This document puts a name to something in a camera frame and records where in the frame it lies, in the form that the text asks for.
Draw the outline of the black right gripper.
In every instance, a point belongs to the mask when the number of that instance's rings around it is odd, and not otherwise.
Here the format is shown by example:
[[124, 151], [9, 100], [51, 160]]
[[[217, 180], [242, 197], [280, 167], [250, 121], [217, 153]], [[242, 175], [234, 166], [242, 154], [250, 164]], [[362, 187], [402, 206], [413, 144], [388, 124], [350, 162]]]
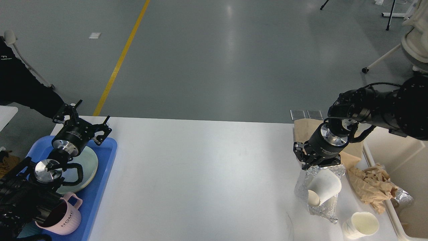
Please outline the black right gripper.
[[341, 164], [340, 152], [349, 144], [349, 130], [323, 123], [305, 143], [294, 142], [293, 152], [301, 162], [301, 169], [312, 166], [329, 167]]

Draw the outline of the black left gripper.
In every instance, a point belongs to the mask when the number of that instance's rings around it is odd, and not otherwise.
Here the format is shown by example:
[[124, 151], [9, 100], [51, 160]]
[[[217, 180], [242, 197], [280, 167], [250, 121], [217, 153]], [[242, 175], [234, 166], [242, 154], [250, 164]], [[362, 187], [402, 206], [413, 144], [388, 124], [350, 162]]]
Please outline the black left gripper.
[[53, 138], [52, 146], [54, 149], [68, 153], [71, 157], [79, 156], [90, 139], [101, 146], [112, 132], [107, 124], [110, 116], [107, 116], [101, 124], [92, 125], [89, 122], [83, 122], [77, 113], [77, 108], [82, 102], [83, 100], [80, 99], [74, 105], [64, 103], [52, 118], [53, 123], [64, 125]]

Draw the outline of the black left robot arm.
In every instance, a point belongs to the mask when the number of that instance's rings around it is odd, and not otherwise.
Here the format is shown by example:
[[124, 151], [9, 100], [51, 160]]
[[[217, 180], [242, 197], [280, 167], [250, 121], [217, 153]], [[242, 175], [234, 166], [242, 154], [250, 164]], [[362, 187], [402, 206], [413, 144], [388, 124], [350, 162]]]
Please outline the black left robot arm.
[[84, 168], [72, 163], [90, 140], [100, 146], [112, 132], [110, 116], [93, 125], [79, 117], [75, 105], [64, 104], [52, 118], [63, 128], [52, 139], [52, 151], [37, 163], [31, 157], [12, 168], [1, 178], [1, 240], [18, 241], [23, 227], [36, 226], [58, 235], [69, 235], [81, 224], [79, 211], [83, 200], [73, 192], [59, 194], [60, 186], [79, 185]]

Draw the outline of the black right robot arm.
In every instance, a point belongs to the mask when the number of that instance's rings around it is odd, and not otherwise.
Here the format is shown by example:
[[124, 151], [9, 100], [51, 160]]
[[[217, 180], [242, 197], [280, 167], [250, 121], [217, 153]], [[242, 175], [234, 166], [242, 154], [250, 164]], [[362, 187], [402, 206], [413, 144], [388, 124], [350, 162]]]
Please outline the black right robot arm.
[[412, 77], [390, 92], [373, 86], [339, 94], [309, 140], [294, 143], [293, 152], [302, 170], [341, 164], [340, 152], [350, 143], [362, 142], [376, 127], [427, 140], [427, 75]]

